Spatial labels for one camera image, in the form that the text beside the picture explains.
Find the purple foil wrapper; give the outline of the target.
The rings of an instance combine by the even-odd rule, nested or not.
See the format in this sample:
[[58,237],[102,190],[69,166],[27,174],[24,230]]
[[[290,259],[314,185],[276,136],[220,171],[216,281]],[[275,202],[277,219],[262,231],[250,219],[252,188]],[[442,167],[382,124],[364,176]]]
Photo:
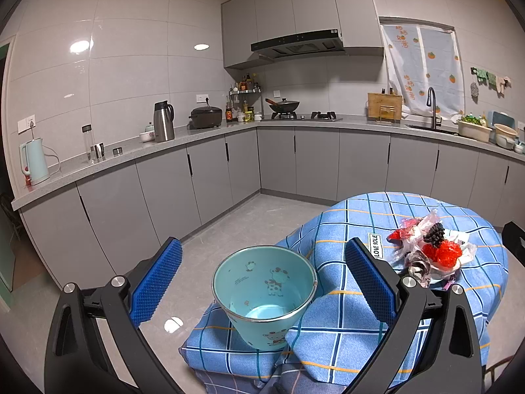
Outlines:
[[409,276],[419,283],[421,287],[428,288],[431,284],[431,262],[419,250],[409,252],[404,260]]

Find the clear plastic bag red print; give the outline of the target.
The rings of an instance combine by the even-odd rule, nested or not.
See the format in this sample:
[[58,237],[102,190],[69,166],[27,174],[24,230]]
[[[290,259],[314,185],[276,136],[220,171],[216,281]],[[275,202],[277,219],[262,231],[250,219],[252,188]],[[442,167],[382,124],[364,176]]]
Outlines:
[[477,253],[477,246],[470,241],[470,235],[465,232],[446,229],[436,210],[432,210],[425,217],[403,220],[400,223],[400,227],[387,237],[387,241],[394,245],[394,252],[390,258],[390,262],[392,264],[402,264],[405,268],[405,256],[415,250],[422,252],[425,243],[424,235],[436,222],[440,222],[445,229],[445,240],[457,243],[461,247],[463,254],[452,270],[444,270],[431,264],[431,280],[433,278],[445,279],[451,277],[457,273],[461,267],[472,262]]

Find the red foam net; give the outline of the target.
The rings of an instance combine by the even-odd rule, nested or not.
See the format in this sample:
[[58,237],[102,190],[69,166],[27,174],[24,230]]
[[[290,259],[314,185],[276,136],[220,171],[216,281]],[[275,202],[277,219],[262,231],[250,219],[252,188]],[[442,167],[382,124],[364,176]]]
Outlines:
[[432,265],[444,270],[452,270],[463,254],[461,247],[450,240],[443,240],[439,246],[424,243],[422,252]]

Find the dark kitchen faucet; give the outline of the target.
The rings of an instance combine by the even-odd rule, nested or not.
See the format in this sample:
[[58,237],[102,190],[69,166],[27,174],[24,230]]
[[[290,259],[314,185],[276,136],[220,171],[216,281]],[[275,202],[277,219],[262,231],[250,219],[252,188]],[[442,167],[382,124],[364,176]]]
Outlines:
[[431,109],[431,130],[435,131],[441,126],[441,121],[438,117],[436,94],[431,86],[427,90],[426,106]]

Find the blue plaid tablecloth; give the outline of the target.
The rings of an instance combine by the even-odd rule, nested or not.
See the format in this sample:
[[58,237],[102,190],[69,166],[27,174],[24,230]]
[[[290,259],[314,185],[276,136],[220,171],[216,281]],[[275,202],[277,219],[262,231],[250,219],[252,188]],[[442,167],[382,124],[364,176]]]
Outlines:
[[349,197],[302,225],[281,245],[310,260],[318,273],[315,299],[277,351],[247,345],[226,313],[212,304],[181,346],[181,356],[210,393],[265,393],[280,383],[290,393],[339,393],[349,385],[386,333],[344,262],[345,243],[370,234],[388,237],[402,222],[440,216],[448,230],[464,232],[476,246],[461,267],[480,344],[490,355],[489,324],[505,293],[508,256],[499,233],[471,209],[405,192]]

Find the grey lower cabinets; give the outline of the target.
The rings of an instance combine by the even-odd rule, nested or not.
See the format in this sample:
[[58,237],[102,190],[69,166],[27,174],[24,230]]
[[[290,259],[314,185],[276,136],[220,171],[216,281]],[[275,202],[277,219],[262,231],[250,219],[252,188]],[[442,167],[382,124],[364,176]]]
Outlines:
[[105,284],[257,192],[333,203],[377,191],[524,222],[524,162],[406,134],[252,127],[191,134],[86,167],[14,202],[55,283]]

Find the teal metal bucket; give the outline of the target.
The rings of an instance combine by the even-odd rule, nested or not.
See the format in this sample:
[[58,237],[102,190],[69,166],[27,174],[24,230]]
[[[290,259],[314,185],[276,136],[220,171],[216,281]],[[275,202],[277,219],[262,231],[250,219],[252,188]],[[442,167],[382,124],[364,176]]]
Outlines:
[[310,261],[282,246],[250,246],[215,270],[212,292],[242,340],[263,351],[286,347],[286,333],[312,303],[318,276]]

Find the clear glass bottle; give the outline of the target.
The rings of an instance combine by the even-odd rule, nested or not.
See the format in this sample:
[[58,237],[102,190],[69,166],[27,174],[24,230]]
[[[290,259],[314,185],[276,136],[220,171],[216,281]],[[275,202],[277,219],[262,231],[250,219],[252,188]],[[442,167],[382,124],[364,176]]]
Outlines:
[[91,124],[85,124],[82,126],[82,134],[85,143],[86,158],[89,163],[92,163],[95,158],[94,154],[94,136]]

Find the cream lidded pot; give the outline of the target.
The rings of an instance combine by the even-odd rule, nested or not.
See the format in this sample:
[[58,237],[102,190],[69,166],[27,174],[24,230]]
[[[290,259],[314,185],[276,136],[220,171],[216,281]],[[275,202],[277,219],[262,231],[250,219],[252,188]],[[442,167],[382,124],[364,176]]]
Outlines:
[[496,145],[500,148],[514,149],[518,133],[505,124],[494,124]]

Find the steel thermos jug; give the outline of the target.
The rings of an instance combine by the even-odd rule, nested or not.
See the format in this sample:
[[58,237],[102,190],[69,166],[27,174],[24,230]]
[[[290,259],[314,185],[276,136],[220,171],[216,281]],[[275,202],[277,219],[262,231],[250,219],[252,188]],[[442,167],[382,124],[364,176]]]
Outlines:
[[174,107],[167,100],[155,103],[153,123],[156,142],[167,142],[175,138],[174,119]]

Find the wooden knife block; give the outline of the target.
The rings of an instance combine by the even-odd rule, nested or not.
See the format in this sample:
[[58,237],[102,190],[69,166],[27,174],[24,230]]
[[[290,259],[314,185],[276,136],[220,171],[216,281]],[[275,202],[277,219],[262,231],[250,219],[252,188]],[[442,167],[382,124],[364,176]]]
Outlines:
[[403,98],[397,94],[367,94],[367,118],[400,123]]

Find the black rice cooker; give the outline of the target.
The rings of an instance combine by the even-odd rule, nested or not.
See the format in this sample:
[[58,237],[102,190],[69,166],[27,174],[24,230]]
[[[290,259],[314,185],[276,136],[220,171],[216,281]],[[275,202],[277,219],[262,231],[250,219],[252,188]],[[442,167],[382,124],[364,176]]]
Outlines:
[[190,112],[188,127],[190,129],[208,129],[222,123],[222,110],[213,106],[193,109]]

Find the spice rack with bottles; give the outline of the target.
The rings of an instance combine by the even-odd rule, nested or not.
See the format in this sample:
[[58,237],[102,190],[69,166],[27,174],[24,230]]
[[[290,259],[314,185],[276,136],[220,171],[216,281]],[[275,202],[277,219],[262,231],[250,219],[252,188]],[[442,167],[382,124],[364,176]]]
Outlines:
[[256,73],[248,72],[243,74],[239,80],[230,81],[225,119],[229,124],[263,121],[263,90]]

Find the black range hood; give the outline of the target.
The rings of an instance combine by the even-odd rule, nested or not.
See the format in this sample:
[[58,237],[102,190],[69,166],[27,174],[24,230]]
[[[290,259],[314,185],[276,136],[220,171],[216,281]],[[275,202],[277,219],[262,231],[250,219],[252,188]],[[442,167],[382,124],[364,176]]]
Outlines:
[[336,53],[344,49],[338,30],[308,31],[251,44],[253,53],[272,60],[310,54]]

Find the grey upper cabinets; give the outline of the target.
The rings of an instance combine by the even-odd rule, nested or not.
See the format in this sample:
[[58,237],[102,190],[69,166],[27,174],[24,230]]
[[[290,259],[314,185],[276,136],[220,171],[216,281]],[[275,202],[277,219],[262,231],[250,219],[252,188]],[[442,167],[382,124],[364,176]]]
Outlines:
[[279,60],[251,51],[251,44],[315,30],[338,30],[344,50],[336,53],[379,57],[383,39],[374,0],[229,0],[221,5],[223,63],[247,69]]

